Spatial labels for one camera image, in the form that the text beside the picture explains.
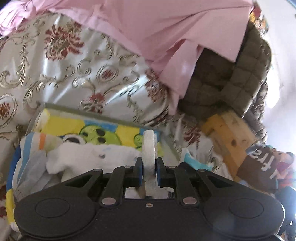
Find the white sock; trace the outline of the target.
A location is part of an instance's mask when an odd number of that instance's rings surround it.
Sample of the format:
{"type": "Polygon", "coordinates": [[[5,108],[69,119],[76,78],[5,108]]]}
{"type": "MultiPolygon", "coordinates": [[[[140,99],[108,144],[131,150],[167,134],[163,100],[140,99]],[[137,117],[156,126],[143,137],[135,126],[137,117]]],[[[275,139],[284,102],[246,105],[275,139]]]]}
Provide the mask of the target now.
{"type": "Polygon", "coordinates": [[[93,169],[111,173],[120,166],[133,166],[140,156],[133,147],[64,142],[48,152],[46,170],[52,175],[61,173],[64,182],[93,169]]]}

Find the striped pastel cloth pouch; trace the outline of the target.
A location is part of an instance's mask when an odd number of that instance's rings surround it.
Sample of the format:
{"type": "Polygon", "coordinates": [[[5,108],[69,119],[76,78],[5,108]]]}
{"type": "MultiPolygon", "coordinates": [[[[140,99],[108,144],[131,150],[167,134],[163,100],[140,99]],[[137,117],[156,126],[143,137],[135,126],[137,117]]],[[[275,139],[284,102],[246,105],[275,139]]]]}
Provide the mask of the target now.
{"type": "Polygon", "coordinates": [[[6,184],[8,223],[17,232],[14,218],[16,203],[24,197],[61,182],[59,175],[46,170],[47,154],[63,143],[60,137],[44,133],[29,133],[21,139],[11,161],[6,184]]]}

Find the blue white crumpled cloth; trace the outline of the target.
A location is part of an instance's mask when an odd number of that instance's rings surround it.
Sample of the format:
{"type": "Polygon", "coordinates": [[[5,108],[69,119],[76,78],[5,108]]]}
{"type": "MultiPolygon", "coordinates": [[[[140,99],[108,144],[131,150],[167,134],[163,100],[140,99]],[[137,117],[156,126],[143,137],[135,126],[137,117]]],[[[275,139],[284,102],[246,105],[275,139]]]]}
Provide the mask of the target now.
{"type": "Polygon", "coordinates": [[[212,166],[201,163],[197,159],[193,158],[187,148],[182,148],[180,163],[187,163],[195,170],[204,169],[207,171],[212,171],[213,168],[212,166]]]}

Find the grey tray with cartoon lining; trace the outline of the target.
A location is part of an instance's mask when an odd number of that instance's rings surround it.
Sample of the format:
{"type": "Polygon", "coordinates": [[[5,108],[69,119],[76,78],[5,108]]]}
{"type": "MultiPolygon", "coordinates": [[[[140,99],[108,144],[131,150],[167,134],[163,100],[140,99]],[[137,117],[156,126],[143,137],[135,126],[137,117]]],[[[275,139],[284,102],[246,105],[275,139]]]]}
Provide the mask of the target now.
{"type": "Polygon", "coordinates": [[[133,147],[141,152],[145,129],[120,125],[85,117],[65,117],[44,109],[29,133],[44,133],[60,137],[64,142],[79,145],[118,145],[133,147]]]}

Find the brown lettered bag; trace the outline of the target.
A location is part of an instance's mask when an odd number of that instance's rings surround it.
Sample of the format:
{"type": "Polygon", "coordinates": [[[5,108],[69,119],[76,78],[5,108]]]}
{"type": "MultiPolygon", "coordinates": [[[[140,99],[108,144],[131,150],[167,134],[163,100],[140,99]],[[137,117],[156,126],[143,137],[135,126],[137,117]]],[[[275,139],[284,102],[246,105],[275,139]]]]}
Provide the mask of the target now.
{"type": "Polygon", "coordinates": [[[236,176],[257,190],[274,193],[278,189],[277,164],[272,150],[263,147],[246,156],[236,176]]]}

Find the olive quilted puffer jacket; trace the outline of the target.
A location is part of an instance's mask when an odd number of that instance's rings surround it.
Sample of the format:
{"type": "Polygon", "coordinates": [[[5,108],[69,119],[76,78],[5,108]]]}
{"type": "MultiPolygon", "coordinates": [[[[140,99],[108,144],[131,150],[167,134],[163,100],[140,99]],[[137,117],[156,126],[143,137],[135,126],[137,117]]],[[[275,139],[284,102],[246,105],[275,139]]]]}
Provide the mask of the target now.
{"type": "Polygon", "coordinates": [[[259,94],[271,64],[271,49],[249,22],[235,62],[204,49],[178,109],[202,120],[220,111],[244,116],[259,94]]]}

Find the colourful patchwork clothes pile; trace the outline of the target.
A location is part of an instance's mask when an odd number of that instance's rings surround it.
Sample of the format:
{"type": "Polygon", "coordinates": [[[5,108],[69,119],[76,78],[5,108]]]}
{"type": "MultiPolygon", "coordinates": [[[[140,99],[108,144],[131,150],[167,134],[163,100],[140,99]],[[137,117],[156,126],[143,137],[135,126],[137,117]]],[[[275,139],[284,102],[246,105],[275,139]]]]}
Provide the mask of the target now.
{"type": "Polygon", "coordinates": [[[281,152],[276,148],[272,149],[276,159],[278,188],[295,188],[295,155],[292,152],[281,152]]]}

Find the floral satin bedspread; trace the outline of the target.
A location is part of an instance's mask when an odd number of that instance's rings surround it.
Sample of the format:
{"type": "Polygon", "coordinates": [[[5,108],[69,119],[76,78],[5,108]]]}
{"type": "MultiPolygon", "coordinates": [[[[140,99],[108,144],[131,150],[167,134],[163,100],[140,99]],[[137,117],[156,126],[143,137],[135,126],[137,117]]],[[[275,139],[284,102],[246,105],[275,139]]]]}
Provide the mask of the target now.
{"type": "Polygon", "coordinates": [[[182,148],[225,175],[211,140],[184,114],[168,114],[170,89],[145,63],[108,35],[73,19],[45,13],[1,37],[1,240],[22,236],[8,223],[6,184],[17,146],[48,109],[139,128],[161,128],[178,157],[158,139],[166,164],[180,162],[182,148]]]}

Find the pink hanging sheet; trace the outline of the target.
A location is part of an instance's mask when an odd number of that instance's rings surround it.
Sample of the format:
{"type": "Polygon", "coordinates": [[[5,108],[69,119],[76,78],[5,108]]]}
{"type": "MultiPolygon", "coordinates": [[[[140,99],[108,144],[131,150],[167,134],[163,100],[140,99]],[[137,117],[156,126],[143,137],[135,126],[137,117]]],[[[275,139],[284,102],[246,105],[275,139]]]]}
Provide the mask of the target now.
{"type": "Polygon", "coordinates": [[[148,61],[170,88],[174,114],[204,49],[236,60],[252,7],[252,1],[11,1],[1,10],[1,34],[45,11],[103,32],[148,61]]]}

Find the wooden bed frame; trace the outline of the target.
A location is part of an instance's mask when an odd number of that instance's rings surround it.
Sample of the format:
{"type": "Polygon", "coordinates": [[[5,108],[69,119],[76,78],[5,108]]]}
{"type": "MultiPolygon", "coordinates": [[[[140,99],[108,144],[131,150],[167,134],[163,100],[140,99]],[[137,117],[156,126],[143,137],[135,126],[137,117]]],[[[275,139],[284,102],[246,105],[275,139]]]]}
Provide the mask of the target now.
{"type": "Polygon", "coordinates": [[[202,123],[201,131],[212,140],[215,152],[223,157],[233,180],[239,182],[237,170],[247,156],[247,151],[260,143],[259,139],[233,111],[209,117],[202,123]]]}

